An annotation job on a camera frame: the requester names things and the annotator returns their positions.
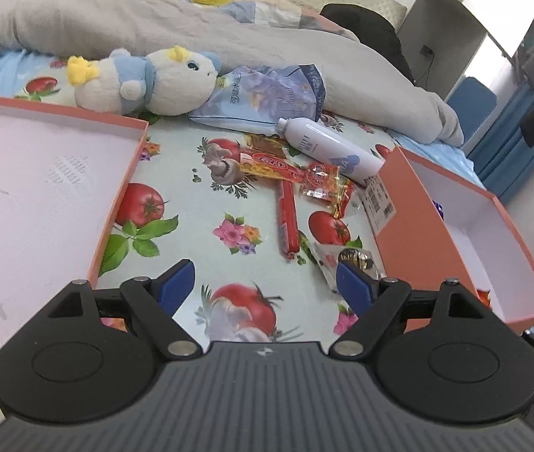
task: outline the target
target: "open cardboard box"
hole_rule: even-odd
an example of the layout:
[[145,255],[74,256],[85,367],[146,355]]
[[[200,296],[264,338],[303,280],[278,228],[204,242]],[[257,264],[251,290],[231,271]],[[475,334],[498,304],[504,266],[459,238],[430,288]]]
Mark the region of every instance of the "open cardboard box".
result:
[[534,259],[492,193],[397,147],[364,205],[389,276],[428,290],[459,278],[475,295],[490,290],[491,309],[514,331],[534,325]]
[[147,127],[0,98],[0,347],[70,280],[95,284]]

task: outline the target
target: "blue plastic package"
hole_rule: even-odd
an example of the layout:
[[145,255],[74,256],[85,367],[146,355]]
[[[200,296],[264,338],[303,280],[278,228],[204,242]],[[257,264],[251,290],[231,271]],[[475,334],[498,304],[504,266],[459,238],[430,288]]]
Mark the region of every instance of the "blue plastic package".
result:
[[279,119],[319,120],[324,100],[325,85],[315,65],[243,66],[219,77],[208,101],[187,117],[208,126],[271,136]]

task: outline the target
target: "gray blanket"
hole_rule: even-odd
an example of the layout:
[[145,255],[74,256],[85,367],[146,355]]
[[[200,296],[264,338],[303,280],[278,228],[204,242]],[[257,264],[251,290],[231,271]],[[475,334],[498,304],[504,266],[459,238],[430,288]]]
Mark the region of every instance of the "gray blanket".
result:
[[174,45],[217,53],[223,72],[316,64],[327,110],[421,143],[463,143],[457,116],[438,95],[414,87],[374,50],[339,35],[243,24],[178,0],[29,0],[0,15],[0,50],[98,60],[119,47],[146,55]]

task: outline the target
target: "blue heart logo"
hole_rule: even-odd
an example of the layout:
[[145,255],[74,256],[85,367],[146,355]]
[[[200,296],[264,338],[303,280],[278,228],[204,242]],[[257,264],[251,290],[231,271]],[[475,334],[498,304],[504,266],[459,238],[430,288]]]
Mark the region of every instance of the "blue heart logo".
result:
[[348,155],[346,158],[329,158],[329,163],[339,166],[342,175],[348,175],[361,163],[361,158],[357,155]]

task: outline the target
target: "blue curtain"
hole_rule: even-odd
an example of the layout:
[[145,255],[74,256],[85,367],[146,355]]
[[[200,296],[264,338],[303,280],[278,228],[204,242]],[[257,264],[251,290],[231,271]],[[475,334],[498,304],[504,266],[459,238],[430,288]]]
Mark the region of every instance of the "blue curtain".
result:
[[468,158],[484,186],[506,205],[534,170],[534,147],[528,147],[520,121],[534,110],[534,92],[522,83]]

